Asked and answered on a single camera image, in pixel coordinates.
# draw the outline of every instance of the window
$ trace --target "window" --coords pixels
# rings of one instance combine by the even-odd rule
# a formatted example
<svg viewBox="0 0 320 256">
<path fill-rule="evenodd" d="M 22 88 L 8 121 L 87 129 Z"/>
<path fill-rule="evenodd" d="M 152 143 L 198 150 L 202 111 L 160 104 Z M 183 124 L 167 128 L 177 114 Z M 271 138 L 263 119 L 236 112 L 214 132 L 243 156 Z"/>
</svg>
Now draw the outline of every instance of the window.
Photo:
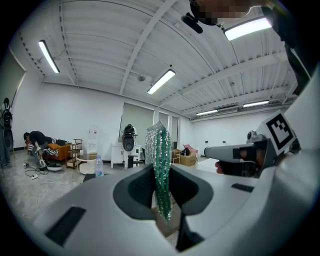
<svg viewBox="0 0 320 256">
<path fill-rule="evenodd" d="M 122 135 L 127 125 L 132 125 L 136 129 L 137 137 L 135 142 L 137 145 L 145 147 L 147 129 L 153 125 L 154 111 L 152 109 L 144 108 L 141 106 L 124 103 L 120 132 L 119 142 L 122 142 Z"/>
<path fill-rule="evenodd" d="M 178 142 L 178 117 L 172 117 L 171 141 Z"/>
<path fill-rule="evenodd" d="M 161 121 L 163 126 L 168 130 L 169 115 L 159 112 L 159 120 Z"/>
<path fill-rule="evenodd" d="M 0 105 L 5 98 L 8 98 L 10 105 L 12 105 L 25 73 L 25 70 L 16 61 L 10 50 L 7 49 L 0 64 Z"/>
</svg>

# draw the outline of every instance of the water bottle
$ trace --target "water bottle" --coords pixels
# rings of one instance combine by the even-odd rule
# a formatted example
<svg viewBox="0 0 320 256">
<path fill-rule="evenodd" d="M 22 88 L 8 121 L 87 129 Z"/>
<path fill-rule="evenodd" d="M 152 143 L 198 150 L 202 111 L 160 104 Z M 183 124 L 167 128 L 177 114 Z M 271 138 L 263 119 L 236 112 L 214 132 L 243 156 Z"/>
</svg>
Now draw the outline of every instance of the water bottle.
<svg viewBox="0 0 320 256">
<path fill-rule="evenodd" d="M 103 177 L 105 175 L 104 163 L 102 162 L 101 156 L 99 154 L 96 156 L 94 173 L 96 177 Z"/>
</svg>

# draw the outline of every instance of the bubble wrap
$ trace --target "bubble wrap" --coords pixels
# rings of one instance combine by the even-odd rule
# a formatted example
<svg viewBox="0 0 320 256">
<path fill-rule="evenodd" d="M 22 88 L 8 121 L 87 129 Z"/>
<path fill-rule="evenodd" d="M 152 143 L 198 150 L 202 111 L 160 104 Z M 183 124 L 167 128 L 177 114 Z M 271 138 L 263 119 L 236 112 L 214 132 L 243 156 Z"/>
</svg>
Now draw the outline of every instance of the bubble wrap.
<svg viewBox="0 0 320 256">
<path fill-rule="evenodd" d="M 145 163 L 153 164 L 158 212 L 168 222 L 172 213 L 169 192 L 171 138 L 161 121 L 147 129 L 145 136 Z"/>
</svg>

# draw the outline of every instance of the wooden shelf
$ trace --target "wooden shelf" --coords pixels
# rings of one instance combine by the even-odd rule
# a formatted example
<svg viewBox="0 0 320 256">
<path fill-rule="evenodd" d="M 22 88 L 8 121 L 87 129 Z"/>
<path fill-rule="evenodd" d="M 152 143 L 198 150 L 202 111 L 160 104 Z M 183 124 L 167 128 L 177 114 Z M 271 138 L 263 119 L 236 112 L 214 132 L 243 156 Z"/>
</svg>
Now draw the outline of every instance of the wooden shelf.
<svg viewBox="0 0 320 256">
<path fill-rule="evenodd" d="M 67 168 L 71 167 L 75 169 L 82 162 L 76 159 L 77 153 L 80 153 L 80 150 L 82 150 L 82 141 L 82 139 L 74 139 L 74 143 L 66 144 L 71 148 L 65 151 L 65 165 Z"/>
<path fill-rule="evenodd" d="M 74 154 L 74 153 L 80 153 L 80 150 L 81 149 L 70 149 L 67 152 L 72 152 Z"/>
</svg>

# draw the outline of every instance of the floor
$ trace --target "floor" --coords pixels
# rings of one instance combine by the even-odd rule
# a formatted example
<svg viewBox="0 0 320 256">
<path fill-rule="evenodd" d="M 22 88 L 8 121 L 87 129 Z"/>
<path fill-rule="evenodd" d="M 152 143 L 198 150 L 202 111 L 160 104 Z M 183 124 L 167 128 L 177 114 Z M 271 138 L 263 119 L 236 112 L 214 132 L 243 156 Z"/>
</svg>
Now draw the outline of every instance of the floor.
<svg viewBox="0 0 320 256">
<path fill-rule="evenodd" d="M 198 163 L 206 160 L 205 157 L 199 157 Z M 12 210 L 24 220 L 31 222 L 40 214 L 40 212 L 52 202 L 62 197 L 64 194 L 81 184 L 84 175 L 65 165 L 61 171 L 49 172 L 47 175 L 39 175 L 38 178 L 31 180 L 25 174 L 28 168 L 24 168 L 24 163 L 34 166 L 34 159 L 27 155 L 25 150 L 15 153 L 15 158 L 11 156 L 11 164 L 0 170 L 1 189 Z M 112 174 L 121 171 L 122 166 L 115 164 L 111 168 L 110 163 L 104 164 L 104 172 Z M 175 231 L 167 240 L 175 247 L 178 240 L 179 231 Z"/>
</svg>

